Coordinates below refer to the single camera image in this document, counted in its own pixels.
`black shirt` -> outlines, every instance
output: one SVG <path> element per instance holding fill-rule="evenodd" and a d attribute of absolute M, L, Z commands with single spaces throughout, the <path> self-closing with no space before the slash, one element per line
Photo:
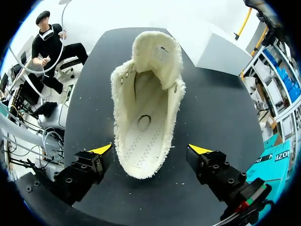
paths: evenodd
<path fill-rule="evenodd" d="M 59 32 L 62 31 L 62 27 L 59 24 L 49 25 L 50 29 L 53 28 L 53 35 L 47 40 L 43 39 L 37 35 L 32 42 L 32 59 L 39 56 L 39 53 L 43 58 L 47 56 L 50 57 L 52 62 L 55 62 L 60 55 L 62 43 L 59 37 Z"/>

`black cap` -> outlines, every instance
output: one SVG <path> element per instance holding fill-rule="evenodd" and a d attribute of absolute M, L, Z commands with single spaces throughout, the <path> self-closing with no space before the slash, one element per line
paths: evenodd
<path fill-rule="evenodd" d="M 50 12 L 49 11 L 44 11 L 40 15 L 38 15 L 38 17 L 36 19 L 36 25 L 38 25 L 41 22 L 41 20 L 46 18 L 46 17 L 50 17 Z"/>

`shoe tongue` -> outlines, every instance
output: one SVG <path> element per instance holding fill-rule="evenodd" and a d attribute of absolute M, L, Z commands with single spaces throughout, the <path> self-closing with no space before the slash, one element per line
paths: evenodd
<path fill-rule="evenodd" d="M 168 89 L 179 77 L 182 68 L 181 48 L 162 32 L 143 32 L 133 43 L 132 56 L 137 72 L 153 71 L 162 89 Z"/>

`black work surface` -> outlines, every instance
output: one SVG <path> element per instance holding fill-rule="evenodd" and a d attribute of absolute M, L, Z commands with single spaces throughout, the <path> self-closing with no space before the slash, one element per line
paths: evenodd
<path fill-rule="evenodd" d="M 82 69 L 71 99 L 66 131 L 65 161 L 85 148 L 113 142 L 111 73 L 129 60 L 132 44 L 143 31 L 107 31 Z M 201 185 L 185 160 L 188 143 L 227 155 L 233 167 L 246 171 L 263 152 L 256 112 L 237 76 L 196 68 L 183 51 L 186 94 L 181 102 L 172 145 L 160 171 L 150 179 L 128 177 L 117 157 L 99 185 L 74 207 L 109 222 L 132 226 L 212 225 L 226 209 L 206 185 Z"/>

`man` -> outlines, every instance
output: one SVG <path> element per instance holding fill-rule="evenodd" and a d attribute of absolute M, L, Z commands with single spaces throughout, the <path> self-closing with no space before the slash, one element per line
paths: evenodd
<path fill-rule="evenodd" d="M 41 65 L 44 70 L 50 68 L 59 57 L 62 48 L 60 39 L 63 38 L 62 27 L 59 24 L 48 24 L 49 17 L 49 11 L 44 11 L 37 17 L 36 25 L 40 28 L 40 31 L 32 42 L 33 63 Z M 81 43 L 65 46 L 58 63 L 64 59 L 75 56 L 79 58 L 82 64 L 84 64 L 88 58 L 86 50 Z M 63 84 L 54 77 L 54 73 L 55 66 L 43 75 L 43 83 L 61 94 Z"/>

